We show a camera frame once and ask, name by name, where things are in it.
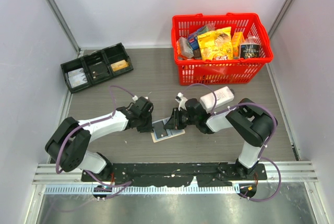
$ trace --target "gray floor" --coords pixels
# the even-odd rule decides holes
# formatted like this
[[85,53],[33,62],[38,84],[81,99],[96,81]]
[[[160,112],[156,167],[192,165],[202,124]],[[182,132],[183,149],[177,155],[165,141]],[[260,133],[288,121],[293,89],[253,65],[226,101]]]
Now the gray floor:
[[[172,49],[130,49],[134,70],[95,87],[73,95],[69,116],[86,120],[105,115],[113,110],[109,85],[119,85],[137,96],[149,96],[154,103],[153,121],[169,117],[177,106],[176,94],[185,89],[178,83],[177,67]],[[211,86],[217,90],[223,85]],[[245,85],[229,85],[235,91],[230,105],[243,98],[266,106],[277,118],[279,126],[264,156],[275,161],[294,159],[275,93],[267,69],[264,67]],[[205,87],[190,88],[185,96],[198,98],[209,93]],[[117,106],[128,106],[131,97],[115,89]],[[243,139],[234,129],[204,135],[195,126],[188,126],[186,134],[153,143],[150,133],[139,134],[135,129],[104,136],[89,145],[89,150],[100,152],[112,162],[213,162],[234,161],[240,154]]]
[[[276,183],[260,184],[256,198],[272,195],[276,187]],[[37,223],[316,223],[304,183],[283,183],[280,193],[265,203],[249,202],[236,194],[120,195],[78,208],[91,199],[90,195],[45,195]]]

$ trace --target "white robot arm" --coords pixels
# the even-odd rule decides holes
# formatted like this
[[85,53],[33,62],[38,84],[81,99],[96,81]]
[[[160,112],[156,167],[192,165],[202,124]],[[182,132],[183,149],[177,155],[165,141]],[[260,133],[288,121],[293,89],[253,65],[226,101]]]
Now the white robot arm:
[[[105,180],[110,176],[111,163],[100,153],[87,151],[88,144],[104,135],[134,127],[141,133],[152,132],[152,111],[152,102],[147,97],[140,97],[128,107],[117,108],[114,113],[95,119],[76,121],[68,117],[48,141],[45,151],[54,160],[61,152],[59,165],[65,172],[80,168],[93,172],[100,180]],[[65,138],[74,129],[78,130],[62,150]]]

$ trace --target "plastic basket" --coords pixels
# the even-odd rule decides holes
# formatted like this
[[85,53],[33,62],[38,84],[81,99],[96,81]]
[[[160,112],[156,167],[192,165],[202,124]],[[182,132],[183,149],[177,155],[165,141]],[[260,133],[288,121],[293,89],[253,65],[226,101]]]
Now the plastic basket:
[[[215,23],[216,29],[232,27],[234,32],[242,31],[245,39],[256,36],[260,44],[259,58],[227,61],[178,60],[176,41],[187,37],[207,23]],[[203,84],[243,84],[248,83],[261,70],[264,64],[273,59],[266,29],[257,14],[232,14],[204,16],[177,15],[173,17],[172,45],[174,59],[178,67],[181,85]]]

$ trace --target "cable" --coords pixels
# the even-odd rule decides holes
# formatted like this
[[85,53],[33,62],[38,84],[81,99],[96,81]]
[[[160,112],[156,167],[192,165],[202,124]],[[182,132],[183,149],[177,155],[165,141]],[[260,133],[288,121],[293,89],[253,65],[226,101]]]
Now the cable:
[[84,170],[86,173],[88,173],[94,180],[96,180],[97,182],[99,182],[101,185],[103,186],[107,186],[107,187],[120,187],[120,186],[129,186],[131,184],[131,181],[125,182],[123,184],[120,185],[109,185],[109,184],[105,184],[102,181],[100,181],[98,178],[95,177],[95,175],[88,170]]
[[276,189],[276,191],[274,192],[274,194],[271,195],[271,196],[268,197],[268,198],[265,198],[265,199],[253,199],[253,198],[249,198],[249,197],[246,196],[246,194],[247,194],[248,191],[247,191],[245,194],[240,193],[240,195],[241,195],[243,198],[248,199],[249,201],[252,201],[252,202],[266,202],[266,201],[268,201],[268,200],[270,200],[270,199],[273,199],[273,198],[278,194],[278,192],[279,192],[280,189],[281,189],[282,176],[281,176],[281,172],[280,172],[278,166],[277,166],[272,160],[270,160],[270,159],[268,159],[268,158],[266,158],[266,157],[261,157],[261,159],[264,159],[264,160],[269,161],[269,162],[270,162],[271,164],[273,164],[273,166],[276,168],[276,170],[277,170],[277,172],[278,172],[278,186],[277,186],[277,189]]
[[211,109],[210,114],[213,115],[213,114],[214,114],[214,112],[213,112],[213,111],[214,111],[214,108],[216,107],[216,104],[217,104],[217,96],[216,96],[216,94],[214,93],[214,91],[213,91],[209,86],[207,86],[207,85],[205,85],[205,84],[202,84],[202,83],[194,83],[194,84],[191,84],[191,85],[187,86],[187,88],[184,89],[182,93],[184,93],[185,91],[187,91],[188,88],[189,88],[189,87],[192,87],[192,86],[204,86],[204,87],[208,88],[208,89],[212,92],[212,94],[213,94],[213,96],[214,96],[214,104],[213,104],[213,108]]
[[[130,94],[131,96],[132,96],[132,98],[135,98],[136,96],[133,94],[133,93],[131,93],[129,90],[127,90],[127,89],[125,89],[125,88],[123,88],[123,87],[121,87],[121,86],[117,86],[117,85],[112,85],[112,86],[109,86],[109,92],[110,92],[110,95],[111,95],[111,98],[112,98],[112,101],[113,101],[113,106],[114,106],[114,109],[113,109],[113,112],[112,112],[112,114],[110,114],[109,116],[107,116],[107,117],[104,117],[104,118],[102,118],[102,119],[99,119],[99,120],[95,120],[95,121],[91,121],[91,122],[89,122],[89,123],[85,123],[85,124],[83,124],[83,125],[79,125],[79,126],[77,126],[75,129],[73,129],[66,137],[65,137],[65,139],[64,139],[64,141],[63,141],[63,143],[62,143],[62,145],[61,145],[61,147],[60,147],[60,149],[59,149],[59,153],[58,153],[58,156],[57,156],[57,160],[56,160],[56,173],[57,174],[60,174],[62,171],[63,171],[63,169],[59,169],[59,165],[60,165],[60,161],[61,161],[61,157],[62,157],[62,154],[63,154],[63,151],[64,151],[64,149],[65,149],[65,146],[66,146],[66,144],[67,144],[67,142],[68,142],[68,140],[72,137],[72,135],[75,133],[75,132],[77,132],[78,130],[80,130],[81,128],[84,128],[84,127],[86,127],[86,126],[88,126],[88,125],[92,125],[92,124],[95,124],[95,123],[99,123],[99,122],[102,122],[102,121],[106,121],[106,120],[109,120],[109,119],[111,119],[114,115],[115,115],[115,113],[116,113],[116,100],[115,100],[115,97],[114,97],[114,94],[113,94],[113,92],[112,92],[112,87],[116,87],[116,88],[120,88],[120,89],[122,89],[122,90],[124,90],[124,91],[126,91],[128,94]],[[102,183],[101,181],[99,181],[90,171],[86,171],[93,179],[95,179],[97,182],[99,182],[99,183],[101,183],[102,185],[106,185],[106,184],[104,184],[104,183]],[[121,185],[117,185],[117,186],[115,186],[115,185],[113,185],[113,186],[110,186],[110,185],[108,185],[109,187],[119,187],[119,186],[123,186],[123,184],[121,184]]]
[[262,109],[263,111],[265,111],[269,115],[269,117],[271,118],[272,123],[273,123],[272,131],[271,131],[270,135],[268,136],[268,138],[263,143],[262,148],[261,148],[261,150],[259,152],[258,159],[260,159],[262,153],[264,152],[265,148],[267,147],[268,142],[270,141],[270,139],[272,138],[272,136],[274,135],[274,133],[276,132],[276,129],[277,129],[276,119],[275,119],[274,115],[267,108],[263,107],[262,105],[259,105],[259,104],[256,104],[256,103],[251,103],[251,102],[244,102],[244,103],[239,103],[237,105],[233,105],[231,107],[228,107],[227,109],[224,109],[224,110],[216,113],[216,115],[219,115],[219,114],[222,114],[222,113],[234,110],[234,109],[242,107],[244,105],[251,105],[251,106],[254,106],[254,107]]

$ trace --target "yellow snack bag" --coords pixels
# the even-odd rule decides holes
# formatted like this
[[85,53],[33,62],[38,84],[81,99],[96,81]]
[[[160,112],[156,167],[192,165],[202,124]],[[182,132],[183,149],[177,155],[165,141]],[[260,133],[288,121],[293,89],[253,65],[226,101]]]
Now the yellow snack bag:
[[200,53],[204,61],[233,59],[231,27],[206,32],[198,35],[197,39]]

